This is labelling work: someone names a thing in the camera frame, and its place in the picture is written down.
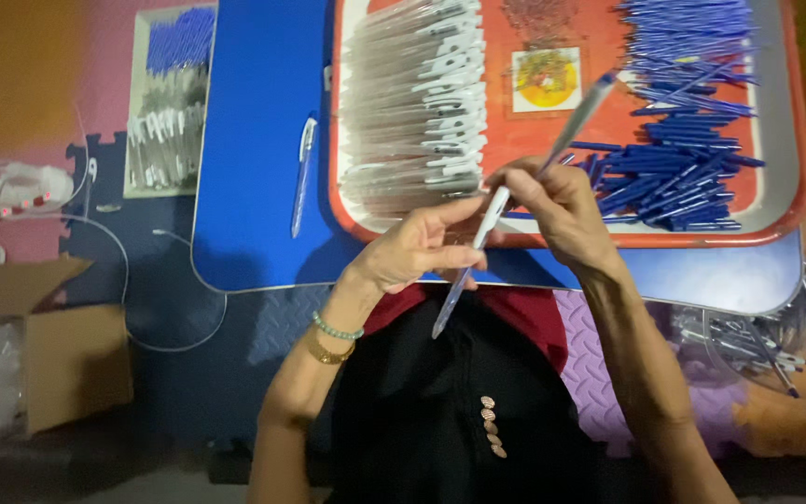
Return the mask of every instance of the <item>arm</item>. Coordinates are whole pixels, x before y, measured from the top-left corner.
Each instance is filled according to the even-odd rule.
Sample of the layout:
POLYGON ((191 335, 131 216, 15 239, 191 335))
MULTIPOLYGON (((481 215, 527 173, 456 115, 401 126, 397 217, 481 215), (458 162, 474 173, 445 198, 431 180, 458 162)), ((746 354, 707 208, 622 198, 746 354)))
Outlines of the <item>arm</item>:
MULTIPOLYGON (((459 200, 417 210, 376 239, 341 274, 322 309, 322 320, 346 333, 363 327, 385 293, 397 293, 425 272, 474 266, 486 269, 486 257, 470 246, 443 246, 447 227, 474 215, 483 198, 459 200)), ((467 288, 476 289, 474 281, 467 288)), ((344 354, 352 342, 333 338, 315 326, 321 346, 344 354)), ((340 365, 323 364, 298 341, 285 357, 263 400, 257 420, 248 502, 307 503, 306 428, 316 418, 340 365)))
POLYGON ((738 502, 695 426, 688 387, 608 235, 583 170, 524 158, 494 174, 536 217, 555 257, 576 274, 599 331, 611 384, 631 432, 673 502, 738 502))

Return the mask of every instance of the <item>gold bracelet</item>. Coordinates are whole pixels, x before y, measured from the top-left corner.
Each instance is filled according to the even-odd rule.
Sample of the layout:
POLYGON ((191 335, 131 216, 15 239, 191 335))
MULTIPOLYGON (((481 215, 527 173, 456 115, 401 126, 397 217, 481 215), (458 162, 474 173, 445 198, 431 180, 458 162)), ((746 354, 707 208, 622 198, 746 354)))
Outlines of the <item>gold bracelet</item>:
POLYGON ((353 349, 356 348, 356 343, 353 343, 350 346, 350 350, 344 353, 331 353, 322 346, 322 343, 319 343, 315 331, 307 331, 304 333, 304 343, 306 343, 306 349, 310 351, 310 355, 315 357, 317 361, 322 364, 332 365, 341 364, 343 361, 346 361, 347 358, 350 357, 350 354, 353 353, 353 349))

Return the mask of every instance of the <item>orange tray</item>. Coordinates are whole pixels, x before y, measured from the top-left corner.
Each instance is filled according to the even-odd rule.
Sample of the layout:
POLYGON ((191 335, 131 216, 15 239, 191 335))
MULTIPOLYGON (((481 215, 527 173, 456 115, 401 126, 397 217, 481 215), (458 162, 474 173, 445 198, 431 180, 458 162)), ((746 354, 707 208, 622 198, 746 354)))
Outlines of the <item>orange tray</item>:
MULTIPOLYGON (((363 241, 371 241, 393 224, 392 220, 356 216, 347 210, 338 181, 349 165, 339 148, 347 135, 338 117, 342 82, 349 77, 343 59, 343 42, 367 13, 396 3, 396 0, 337 0, 335 11, 333 83, 331 87, 331 141, 329 197, 332 212, 341 226, 363 241)), ((523 50, 519 34, 509 25, 501 9, 502 0, 483 0, 479 13, 484 17, 487 82, 487 146, 484 148, 485 175, 509 161, 529 154, 543 154, 562 130, 570 110, 525 111, 512 91, 509 76, 512 53, 523 50)), ((630 25, 621 22, 614 10, 618 0, 583 0, 570 18, 562 36, 565 47, 579 51, 582 90, 599 75, 614 67, 623 56, 630 25)), ((740 119, 723 129, 723 136, 740 139, 746 146, 740 154, 763 159, 765 168, 743 168, 727 187, 736 194, 731 203, 733 219, 743 224, 740 231, 718 233, 668 232, 645 224, 612 224, 609 231, 618 246, 634 248, 714 247, 761 245, 790 233, 806 213, 806 117, 795 43, 794 13, 790 0, 750 2, 755 22, 765 41, 754 58, 754 71, 763 86, 748 89, 723 85, 717 97, 749 103, 758 117, 740 119)), ((578 140, 602 143, 638 143, 636 132, 655 118, 634 118, 631 111, 646 102, 630 94, 620 83, 578 140)), ((578 159, 589 152, 574 151, 578 159)), ((546 247, 530 219, 500 220, 507 231, 502 246, 546 247)))

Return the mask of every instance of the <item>tray rim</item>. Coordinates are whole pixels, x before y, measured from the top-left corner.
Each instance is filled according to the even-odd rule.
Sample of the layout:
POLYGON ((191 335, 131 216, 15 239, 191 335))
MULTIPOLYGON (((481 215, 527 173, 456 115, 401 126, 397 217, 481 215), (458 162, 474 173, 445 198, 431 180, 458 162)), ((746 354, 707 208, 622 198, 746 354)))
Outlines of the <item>tray rim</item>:
MULTIPOLYGON (((340 61, 342 25, 344 22, 344 2, 335 3, 334 48, 332 65, 340 61)), ((717 233, 612 233, 611 239, 621 248, 706 248, 727 246, 758 246, 775 241, 796 230, 806 215, 806 106, 804 88, 800 74, 800 56, 794 26, 795 10, 792 0, 780 0, 780 14, 783 22, 783 42, 785 44, 786 65, 789 75, 789 90, 792 94, 792 120, 795 143, 798 147, 798 189, 785 213, 767 228, 742 234, 717 233)), ((340 106, 341 72, 334 69, 331 76, 331 124, 329 150, 329 203, 331 212, 342 229, 357 239, 369 243, 381 236, 370 231, 347 212, 338 188, 338 109, 340 106)), ((546 248, 540 234, 510 233, 498 248, 546 248)))

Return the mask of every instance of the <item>hand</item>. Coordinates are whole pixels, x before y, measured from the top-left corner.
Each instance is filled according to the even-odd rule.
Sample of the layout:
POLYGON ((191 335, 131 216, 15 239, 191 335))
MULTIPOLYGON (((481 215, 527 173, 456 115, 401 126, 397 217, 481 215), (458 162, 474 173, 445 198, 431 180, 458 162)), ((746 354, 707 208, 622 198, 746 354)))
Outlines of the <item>hand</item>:
MULTIPOLYGON (((485 197, 475 197, 420 208, 366 246, 347 269, 390 294, 406 289, 429 271, 470 266, 486 270, 484 252, 468 245, 444 246, 447 231, 479 219, 485 201, 485 197)), ((492 238, 497 240, 499 234, 492 238)), ((466 288, 475 290, 477 284, 468 279, 466 288)))
POLYGON ((534 215, 555 258, 576 273, 610 273, 618 268, 621 257, 602 222, 587 174, 573 166, 552 166, 537 181, 534 174, 544 161, 539 157, 513 161, 487 184, 509 188, 512 198, 534 215))

